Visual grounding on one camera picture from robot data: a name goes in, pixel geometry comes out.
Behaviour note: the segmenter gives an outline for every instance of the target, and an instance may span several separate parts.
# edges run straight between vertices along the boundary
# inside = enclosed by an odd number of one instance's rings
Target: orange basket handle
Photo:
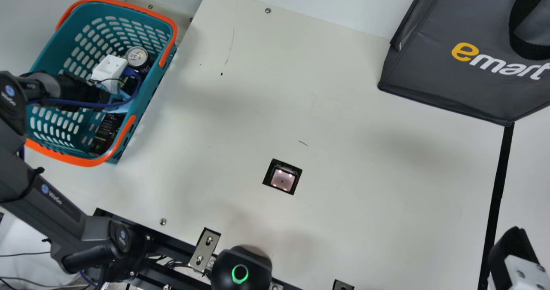
[[[59,27],[61,27],[61,24],[63,24],[65,19],[67,19],[67,17],[69,17],[71,12],[77,6],[80,6],[80,4],[87,3],[87,2],[103,2],[103,3],[108,3],[108,4],[114,4],[116,6],[122,6],[124,8],[128,8],[128,9],[132,9],[132,10],[135,10],[135,11],[138,11],[138,12],[145,13],[149,16],[154,17],[154,18],[158,18],[159,20],[161,20],[163,22],[166,22],[167,24],[170,24],[170,26],[172,28],[172,36],[171,36],[170,41],[168,42],[167,46],[165,47],[164,52],[162,53],[161,60],[159,61],[159,67],[164,67],[165,66],[166,60],[168,59],[168,55],[170,54],[170,50],[171,50],[172,46],[174,45],[175,37],[177,36],[177,26],[175,25],[175,22],[173,20],[171,20],[171,18],[169,18],[167,16],[164,16],[163,14],[158,14],[157,12],[153,12],[152,10],[149,10],[149,9],[144,9],[140,6],[134,6],[134,4],[129,4],[129,3],[122,2],[122,1],[117,1],[117,0],[80,0],[76,3],[74,3],[72,6],[70,6],[70,8],[68,8],[65,11],[63,16],[61,16],[61,19],[57,23],[57,26],[55,27],[55,31],[57,31],[59,29]]]
[[[94,167],[96,165],[100,165],[105,161],[107,161],[116,152],[116,150],[120,146],[120,143],[122,142],[122,139],[124,139],[124,137],[126,136],[126,133],[130,129],[132,124],[135,122],[135,120],[136,120],[136,116],[131,115],[128,118],[128,121],[126,122],[122,130],[120,130],[120,133],[118,134],[118,138],[114,143],[114,145],[109,149],[109,151],[104,153],[101,157],[95,158],[95,159],[84,159],[84,158],[75,157],[71,155],[63,155],[62,153],[58,153],[57,151],[53,151],[51,149],[42,147],[39,143],[36,143],[35,141],[29,138],[27,138],[27,141],[25,142],[25,146],[29,147],[32,150],[38,151],[43,155],[50,157],[52,159],[56,159],[66,163],[71,163],[73,165],[80,165],[81,167]]]

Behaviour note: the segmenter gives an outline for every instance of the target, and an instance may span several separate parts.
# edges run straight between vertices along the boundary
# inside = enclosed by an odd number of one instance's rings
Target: teal plastic basket
[[[81,0],[63,15],[31,71],[73,73],[90,79],[106,55],[122,56],[130,47],[147,49],[154,61],[133,100],[112,146],[100,156],[90,153],[104,112],[85,108],[65,112],[27,106],[26,146],[51,158],[92,167],[116,164],[176,51],[177,28],[166,16],[116,0]]]

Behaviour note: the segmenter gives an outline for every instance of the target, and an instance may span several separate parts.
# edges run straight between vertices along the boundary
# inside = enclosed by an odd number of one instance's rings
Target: black cable wire
[[[8,284],[5,280],[3,280],[2,278],[0,278],[0,281],[5,284],[8,288],[10,288],[11,290],[19,290],[19,289],[16,289],[16,288],[13,288],[12,285]]]
[[[16,253],[13,255],[0,255],[0,257],[15,257],[15,256],[24,256],[24,255],[43,255],[49,253],[49,251],[44,251],[43,253]]]

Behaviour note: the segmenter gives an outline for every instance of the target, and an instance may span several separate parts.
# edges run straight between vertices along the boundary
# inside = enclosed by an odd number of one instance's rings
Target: black bag handle
[[[549,45],[529,43],[515,34],[517,27],[519,27],[521,22],[531,14],[541,1],[542,0],[516,0],[510,12],[510,19],[508,20],[510,46],[518,55],[525,59],[550,59]]]

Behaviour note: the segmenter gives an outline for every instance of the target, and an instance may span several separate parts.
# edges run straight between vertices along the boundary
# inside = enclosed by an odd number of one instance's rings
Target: black metal pole
[[[489,263],[487,259],[489,258],[491,248],[493,248],[495,244],[495,236],[497,235],[498,213],[501,209],[501,200],[504,192],[504,182],[506,180],[506,171],[513,134],[514,124],[504,128],[501,155],[498,158],[495,184],[493,185],[493,196],[491,196],[491,206],[489,207],[489,219],[487,220],[487,230],[485,231],[485,245],[483,246],[483,257],[481,258],[481,271],[477,290],[487,290],[487,278],[489,277]]]

